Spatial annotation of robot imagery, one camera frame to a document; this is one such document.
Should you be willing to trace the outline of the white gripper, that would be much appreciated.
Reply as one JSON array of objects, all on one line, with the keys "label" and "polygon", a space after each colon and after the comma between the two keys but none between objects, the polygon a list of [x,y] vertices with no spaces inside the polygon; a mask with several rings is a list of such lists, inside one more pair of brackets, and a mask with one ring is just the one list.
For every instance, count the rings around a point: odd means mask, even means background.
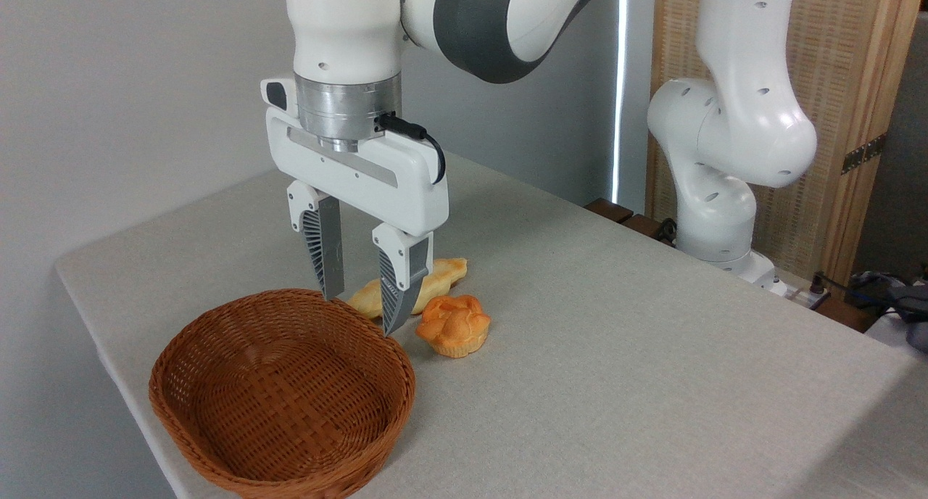
[{"label": "white gripper", "polygon": [[278,77],[263,80],[261,94],[274,163],[297,179],[287,188],[291,227],[304,237],[326,300],[344,291],[339,199],[385,222],[373,241],[382,327],[391,336],[413,314],[432,271],[431,231],[450,214],[434,149],[377,121],[401,112],[400,78],[329,85]]}]

